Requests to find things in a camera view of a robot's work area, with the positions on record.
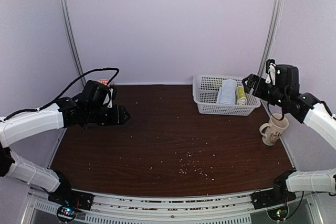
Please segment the light blue towel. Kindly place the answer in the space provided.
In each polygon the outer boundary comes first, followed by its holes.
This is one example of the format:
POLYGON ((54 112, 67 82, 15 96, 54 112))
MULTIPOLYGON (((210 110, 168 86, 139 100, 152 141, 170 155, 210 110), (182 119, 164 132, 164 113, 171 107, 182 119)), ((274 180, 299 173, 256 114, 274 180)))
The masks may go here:
POLYGON ((236 104, 237 82, 233 79, 222 81, 222 86, 218 90, 216 103, 235 105, 236 104))

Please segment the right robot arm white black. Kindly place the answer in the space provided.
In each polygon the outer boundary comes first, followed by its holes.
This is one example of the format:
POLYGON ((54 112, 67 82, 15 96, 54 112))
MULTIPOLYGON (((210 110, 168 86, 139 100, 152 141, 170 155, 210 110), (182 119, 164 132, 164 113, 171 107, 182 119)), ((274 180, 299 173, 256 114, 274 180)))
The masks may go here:
MULTIPOLYGON (((246 93, 281 108, 281 114, 291 114, 298 122, 318 133, 335 147, 335 114, 324 101, 311 93, 300 93, 299 70, 292 65, 266 62, 266 78, 250 74, 242 80, 246 93)), ((277 177, 269 192, 272 203, 279 204, 297 191, 329 193, 335 196, 335 169, 312 172, 289 171, 277 177)))

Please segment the green crocodile pattern towel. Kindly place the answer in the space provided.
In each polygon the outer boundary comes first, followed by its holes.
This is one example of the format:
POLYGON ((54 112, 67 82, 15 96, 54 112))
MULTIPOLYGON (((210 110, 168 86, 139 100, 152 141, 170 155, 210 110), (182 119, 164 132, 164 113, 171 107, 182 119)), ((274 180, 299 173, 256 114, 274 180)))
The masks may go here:
POLYGON ((243 86, 238 86, 236 89, 236 104, 237 105, 246 105, 247 98, 243 86))

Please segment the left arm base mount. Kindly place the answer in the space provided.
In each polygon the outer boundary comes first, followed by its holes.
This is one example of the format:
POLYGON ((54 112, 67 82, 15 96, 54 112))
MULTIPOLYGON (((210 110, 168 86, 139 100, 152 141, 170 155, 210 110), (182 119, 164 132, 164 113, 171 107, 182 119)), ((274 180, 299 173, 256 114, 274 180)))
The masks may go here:
POLYGON ((60 185, 54 192, 48 192, 48 200, 59 204, 57 218, 63 223, 74 221, 82 210, 90 210, 93 194, 75 191, 69 180, 58 170, 53 170, 59 178, 60 185))

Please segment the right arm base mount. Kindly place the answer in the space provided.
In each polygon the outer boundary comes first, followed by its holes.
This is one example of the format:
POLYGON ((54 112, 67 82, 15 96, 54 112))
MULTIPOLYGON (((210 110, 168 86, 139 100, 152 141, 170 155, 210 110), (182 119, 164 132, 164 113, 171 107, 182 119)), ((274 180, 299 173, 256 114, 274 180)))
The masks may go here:
POLYGON ((295 210, 289 209, 288 203, 297 199, 297 197, 295 193, 288 190, 286 179, 295 171, 296 169, 294 168, 276 177, 273 181, 272 189, 254 191, 251 194, 254 209, 267 208, 268 217, 277 223, 289 220, 298 211, 304 197, 304 191, 302 191, 300 201, 295 210))

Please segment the white perforated plastic basket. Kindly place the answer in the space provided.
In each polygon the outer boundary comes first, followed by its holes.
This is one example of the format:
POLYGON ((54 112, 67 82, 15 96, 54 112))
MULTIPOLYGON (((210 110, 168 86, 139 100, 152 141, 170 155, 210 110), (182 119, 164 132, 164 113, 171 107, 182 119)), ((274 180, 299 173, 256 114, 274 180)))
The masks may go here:
POLYGON ((193 99, 200 114, 248 116, 254 109, 261 106, 260 99, 251 94, 246 94, 246 105, 217 103, 222 81, 227 79, 235 80, 238 86, 242 85, 242 77, 236 76, 198 74, 193 77, 193 99))

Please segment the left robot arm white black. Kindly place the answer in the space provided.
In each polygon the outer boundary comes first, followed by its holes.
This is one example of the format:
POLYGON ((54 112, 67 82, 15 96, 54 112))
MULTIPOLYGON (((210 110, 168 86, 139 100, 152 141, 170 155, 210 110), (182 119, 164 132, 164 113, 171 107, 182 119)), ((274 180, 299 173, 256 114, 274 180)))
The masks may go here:
POLYGON ((10 146, 43 132, 74 125, 123 125, 130 114, 124 106, 113 103, 115 97, 114 87, 88 81, 82 92, 73 98, 61 96, 41 108, 21 110, 1 118, 1 176, 39 186, 64 205, 71 205, 76 199, 75 192, 61 172, 22 158, 10 146))

